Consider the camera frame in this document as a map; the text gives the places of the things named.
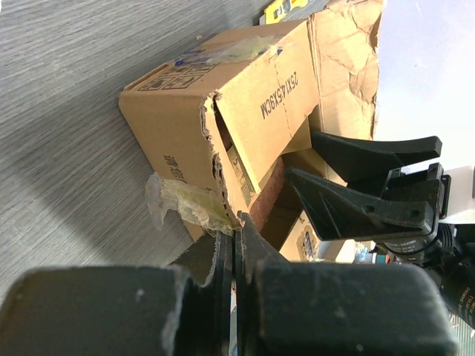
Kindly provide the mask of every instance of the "crumpled cardboard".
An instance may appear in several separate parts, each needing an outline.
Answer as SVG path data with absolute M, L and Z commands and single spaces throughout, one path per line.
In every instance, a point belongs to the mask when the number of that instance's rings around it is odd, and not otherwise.
M 379 84 L 378 36 L 384 0 L 331 0 L 309 17 L 312 59 L 320 101 L 310 130 L 372 139 Z M 313 149 L 284 156 L 295 165 L 344 184 Z

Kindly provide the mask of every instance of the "gray wooden surface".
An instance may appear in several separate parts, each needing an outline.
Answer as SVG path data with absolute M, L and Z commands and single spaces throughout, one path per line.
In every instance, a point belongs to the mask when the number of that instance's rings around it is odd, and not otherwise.
M 124 85 L 268 0 L 3 0 L 0 300 L 36 266 L 164 265 L 191 238 L 152 225 L 152 173 L 117 107 Z M 292 15 L 319 10 L 314 3 Z

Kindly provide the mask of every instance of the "cardboard box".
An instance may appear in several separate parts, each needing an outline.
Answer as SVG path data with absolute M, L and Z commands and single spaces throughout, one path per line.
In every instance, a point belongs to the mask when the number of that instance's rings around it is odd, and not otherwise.
M 313 262 L 316 260 L 320 240 L 318 239 L 305 211 L 291 227 L 280 249 L 282 256 L 289 261 Z
M 324 262 L 352 263 L 355 259 L 355 240 L 326 241 L 319 247 L 318 258 Z
M 226 31 L 128 85 L 119 106 L 154 170 L 219 194 L 231 224 L 282 153 L 337 181 L 301 150 L 309 128 L 372 136 L 382 2 L 330 1 L 306 21 Z M 280 210 L 264 230 L 285 223 L 287 233 L 300 213 Z M 195 240 L 203 233 L 185 225 Z
M 119 107 L 164 179 L 214 191 L 237 222 L 318 103 L 307 21 L 230 30 L 128 85 Z M 196 240 L 200 227 L 186 222 Z

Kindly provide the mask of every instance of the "black mechanical part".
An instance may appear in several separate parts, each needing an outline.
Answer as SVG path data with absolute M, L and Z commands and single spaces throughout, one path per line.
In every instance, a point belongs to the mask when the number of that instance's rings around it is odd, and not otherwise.
M 239 355 L 456 354 L 418 269 L 289 263 L 240 217 L 234 238 L 217 236 L 204 286 L 179 266 L 27 274 L 0 309 L 0 355 L 227 355 L 232 269 Z
M 236 280 L 236 305 L 237 305 L 237 354 L 238 355 L 266 355 L 262 350 L 257 350 L 255 338 L 252 335 L 259 333 L 256 329 L 256 318 L 252 307 L 258 296 L 252 284 L 252 275 L 258 263 L 279 263 L 289 266 L 290 263 L 279 254 L 259 234 L 252 219 L 248 214 L 239 213 L 244 221 L 244 227 L 235 234 L 235 280 Z
M 227 352 L 232 242 L 231 237 L 218 239 L 206 286 L 178 267 L 30 272 L 12 287 L 0 310 L 0 355 Z
M 416 181 L 412 189 L 395 185 L 391 187 L 395 192 L 388 188 L 389 181 L 385 188 L 389 199 L 381 199 L 298 168 L 288 168 L 286 178 L 301 198 L 316 234 L 323 241 L 354 239 L 381 242 L 403 237 L 410 241 L 420 236 L 432 241 L 436 235 L 433 227 L 438 215 L 434 212 L 439 210 L 437 198 L 442 187 L 438 180 Z M 414 201 L 413 190 L 417 188 L 425 188 L 427 194 L 434 194 L 435 198 L 430 203 L 423 199 Z
M 410 265 L 259 264 L 251 293 L 252 329 L 260 331 L 248 335 L 251 355 L 457 351 L 436 287 Z
M 475 327 L 475 228 L 439 223 L 451 187 L 440 164 L 401 172 L 404 165 L 438 157 L 440 140 L 367 142 L 313 133 L 312 144 L 348 183 L 342 187 L 294 168 L 286 172 L 317 235 L 374 240 L 379 250 L 425 269 L 449 309 Z
M 187 269 L 194 281 L 200 285 L 206 284 L 213 268 L 213 256 L 219 239 L 204 234 L 193 243 L 188 250 L 183 252 L 172 265 L 179 265 Z

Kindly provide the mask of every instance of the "yellow object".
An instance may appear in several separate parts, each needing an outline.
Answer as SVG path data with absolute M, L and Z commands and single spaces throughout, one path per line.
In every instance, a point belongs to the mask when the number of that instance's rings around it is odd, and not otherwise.
M 308 0 L 275 0 L 265 10 L 261 24 L 276 24 L 296 7 L 305 7 Z

